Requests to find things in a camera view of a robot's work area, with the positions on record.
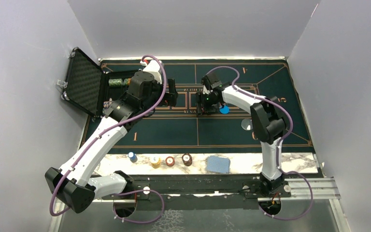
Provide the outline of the blue round button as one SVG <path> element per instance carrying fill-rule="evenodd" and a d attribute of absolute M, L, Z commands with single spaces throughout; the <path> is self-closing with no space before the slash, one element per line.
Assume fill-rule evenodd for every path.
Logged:
<path fill-rule="evenodd" d="M 221 106 L 221 108 L 219 109 L 219 112 L 222 113 L 222 114 L 228 114 L 229 111 L 230 111 L 230 109 L 226 105 Z"/>

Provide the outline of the white round button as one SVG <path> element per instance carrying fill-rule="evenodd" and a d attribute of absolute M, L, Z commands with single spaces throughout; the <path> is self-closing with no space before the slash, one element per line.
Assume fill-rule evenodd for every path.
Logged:
<path fill-rule="evenodd" d="M 241 127 L 246 131 L 250 131 L 253 128 L 252 120 L 245 118 L 241 121 Z"/>

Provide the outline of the brown poker chip stack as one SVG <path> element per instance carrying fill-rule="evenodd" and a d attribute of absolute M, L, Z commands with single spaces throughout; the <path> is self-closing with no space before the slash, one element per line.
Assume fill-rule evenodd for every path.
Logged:
<path fill-rule="evenodd" d="M 192 156 L 188 153 L 184 153 L 182 155 L 182 162 L 185 166 L 191 166 L 193 162 Z"/>

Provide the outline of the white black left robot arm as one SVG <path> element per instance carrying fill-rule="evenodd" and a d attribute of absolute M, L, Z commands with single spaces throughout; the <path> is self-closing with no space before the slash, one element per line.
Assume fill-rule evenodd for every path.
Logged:
<path fill-rule="evenodd" d="M 111 148 L 146 114 L 158 106 L 176 105 L 175 80 L 166 77 L 162 80 L 160 84 L 150 72 L 136 72 L 128 90 L 111 103 L 85 144 L 60 168 L 46 171 L 44 176 L 52 192 L 49 205 L 52 216 L 61 214 L 53 210 L 56 199 L 78 214 L 94 199 L 111 194 L 124 199 L 132 194 L 132 178 L 122 171 L 100 177 L 91 175 Z"/>

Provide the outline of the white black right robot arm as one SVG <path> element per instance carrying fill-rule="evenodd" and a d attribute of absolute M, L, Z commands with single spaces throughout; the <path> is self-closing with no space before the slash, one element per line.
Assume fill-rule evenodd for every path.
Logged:
<path fill-rule="evenodd" d="M 292 131 L 292 118 L 277 103 L 277 99 L 250 93 L 230 84 L 196 93 L 197 114 L 209 115 L 222 104 L 231 104 L 248 112 L 251 116 L 251 130 L 260 141 L 263 166 L 260 173 L 259 190 L 270 197 L 285 182 L 281 168 L 282 143 Z"/>

